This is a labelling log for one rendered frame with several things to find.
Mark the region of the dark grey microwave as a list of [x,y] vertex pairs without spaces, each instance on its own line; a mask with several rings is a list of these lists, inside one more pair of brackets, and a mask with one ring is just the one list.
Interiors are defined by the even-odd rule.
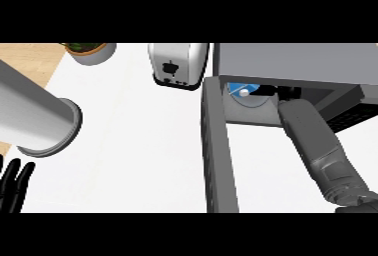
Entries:
[[336,132],[378,117],[376,43],[216,43],[225,121],[277,127],[277,96],[258,108],[230,105],[228,83],[301,88],[301,97]]

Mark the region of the dark grey microwave door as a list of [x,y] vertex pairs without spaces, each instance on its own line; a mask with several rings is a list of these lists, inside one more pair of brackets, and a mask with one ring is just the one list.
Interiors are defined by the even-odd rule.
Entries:
[[206,212],[237,213],[221,86],[216,77],[205,78],[202,84],[200,139]]

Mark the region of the silver toaster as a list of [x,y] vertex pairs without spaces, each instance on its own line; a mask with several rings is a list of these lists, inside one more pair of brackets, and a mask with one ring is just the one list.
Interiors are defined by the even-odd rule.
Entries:
[[208,43],[150,43],[151,77],[159,86],[194,91],[203,78]]

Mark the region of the blue milk carton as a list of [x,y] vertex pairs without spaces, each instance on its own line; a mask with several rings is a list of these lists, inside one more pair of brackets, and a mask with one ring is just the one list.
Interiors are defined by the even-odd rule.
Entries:
[[259,88],[258,84],[247,84],[247,83],[227,84],[228,94],[236,98],[246,97],[258,88]]

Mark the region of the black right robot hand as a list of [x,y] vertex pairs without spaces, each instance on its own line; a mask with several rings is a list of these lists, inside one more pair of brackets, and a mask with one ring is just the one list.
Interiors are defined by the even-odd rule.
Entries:
[[301,97],[301,88],[289,86],[261,85],[255,91],[250,92],[255,96],[277,96],[281,101],[289,101]]

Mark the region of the potted plant in grey pot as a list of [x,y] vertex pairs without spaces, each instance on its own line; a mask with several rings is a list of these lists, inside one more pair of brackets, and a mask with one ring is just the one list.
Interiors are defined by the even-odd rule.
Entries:
[[61,43],[73,60],[85,66],[103,63],[113,55],[115,43]]

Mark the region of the pale grey microwave turntable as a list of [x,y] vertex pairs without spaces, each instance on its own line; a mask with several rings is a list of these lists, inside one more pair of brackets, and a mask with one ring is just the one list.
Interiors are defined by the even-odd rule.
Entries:
[[231,97],[230,105],[243,108],[258,108],[268,100],[268,96],[249,95],[246,97]]

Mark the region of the large pale grey cylinder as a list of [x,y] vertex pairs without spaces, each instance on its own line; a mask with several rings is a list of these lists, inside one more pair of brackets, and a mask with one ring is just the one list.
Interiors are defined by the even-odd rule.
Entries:
[[48,157],[67,147],[81,124],[79,106],[55,98],[0,60],[0,141],[26,156]]

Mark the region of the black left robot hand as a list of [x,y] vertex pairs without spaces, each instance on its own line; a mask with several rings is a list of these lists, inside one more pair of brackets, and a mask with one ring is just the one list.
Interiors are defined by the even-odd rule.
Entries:
[[27,162],[20,166],[20,159],[14,158],[4,165],[0,154],[0,213],[19,213],[23,206],[27,182],[35,169],[35,163]]

